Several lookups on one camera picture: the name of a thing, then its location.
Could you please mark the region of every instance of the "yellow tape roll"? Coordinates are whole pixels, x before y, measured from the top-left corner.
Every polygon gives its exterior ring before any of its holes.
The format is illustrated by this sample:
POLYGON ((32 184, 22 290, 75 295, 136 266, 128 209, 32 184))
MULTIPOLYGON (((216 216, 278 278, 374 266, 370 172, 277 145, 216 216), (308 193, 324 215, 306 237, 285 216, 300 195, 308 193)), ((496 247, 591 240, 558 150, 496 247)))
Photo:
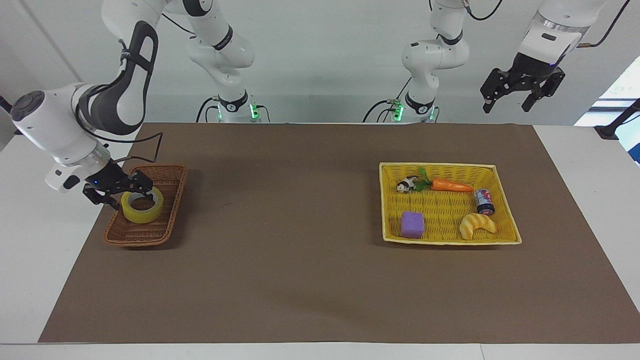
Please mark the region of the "yellow tape roll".
POLYGON ((160 190, 156 187, 151 190, 151 194, 154 196, 155 204, 147 210, 136 210, 131 207, 131 204, 134 200, 143 198, 144 195, 141 193, 130 193, 125 192, 122 194, 122 198, 120 199, 122 213, 124 217, 127 218, 128 221, 134 222, 136 224, 146 224, 154 221, 155 219, 160 217, 160 213, 162 213, 162 204, 164 202, 164 197, 160 190))

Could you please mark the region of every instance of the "purple block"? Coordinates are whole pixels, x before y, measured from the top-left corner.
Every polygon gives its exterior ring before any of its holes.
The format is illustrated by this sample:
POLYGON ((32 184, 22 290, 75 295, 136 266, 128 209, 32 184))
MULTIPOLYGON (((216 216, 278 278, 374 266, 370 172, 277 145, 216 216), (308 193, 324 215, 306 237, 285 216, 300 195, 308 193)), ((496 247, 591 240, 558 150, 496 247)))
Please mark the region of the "purple block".
POLYGON ((424 233, 422 213, 405 211, 400 218, 400 236, 409 239, 419 239, 424 233))

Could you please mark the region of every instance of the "green light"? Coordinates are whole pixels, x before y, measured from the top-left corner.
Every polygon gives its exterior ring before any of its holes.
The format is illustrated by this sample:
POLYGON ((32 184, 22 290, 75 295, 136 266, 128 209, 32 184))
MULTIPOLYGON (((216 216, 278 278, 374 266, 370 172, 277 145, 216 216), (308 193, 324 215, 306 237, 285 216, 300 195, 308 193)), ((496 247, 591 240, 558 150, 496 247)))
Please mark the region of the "green light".
POLYGON ((260 113, 258 112, 258 109, 255 108, 255 105, 253 105, 253 103, 249 104, 249 106, 251 106, 251 116, 254 119, 257 119, 260 117, 260 113))
POLYGON ((400 122, 402 121, 402 113, 404 112, 404 106, 402 104, 398 104, 396 108, 396 113, 394 114, 394 121, 400 122))

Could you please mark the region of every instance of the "croissant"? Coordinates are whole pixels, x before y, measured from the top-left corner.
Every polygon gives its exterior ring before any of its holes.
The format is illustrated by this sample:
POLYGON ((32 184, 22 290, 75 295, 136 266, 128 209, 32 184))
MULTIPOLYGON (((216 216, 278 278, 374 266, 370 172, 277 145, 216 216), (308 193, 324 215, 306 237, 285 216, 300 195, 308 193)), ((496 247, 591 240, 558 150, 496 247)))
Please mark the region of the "croissant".
POLYGON ((483 214, 469 214, 462 219, 460 223, 460 233, 465 240, 471 240, 474 237, 474 230, 485 229, 495 234, 498 232, 498 226, 488 216, 483 214))

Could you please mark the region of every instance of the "soda can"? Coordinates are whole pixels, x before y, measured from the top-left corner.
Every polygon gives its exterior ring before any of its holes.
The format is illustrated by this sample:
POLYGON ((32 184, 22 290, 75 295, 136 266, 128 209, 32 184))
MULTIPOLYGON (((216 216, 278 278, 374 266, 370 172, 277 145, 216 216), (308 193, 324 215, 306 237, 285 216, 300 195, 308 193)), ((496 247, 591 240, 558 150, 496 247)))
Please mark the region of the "soda can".
POLYGON ((492 215, 495 212, 489 190, 478 189, 474 195, 476 196, 477 211, 479 214, 492 215))

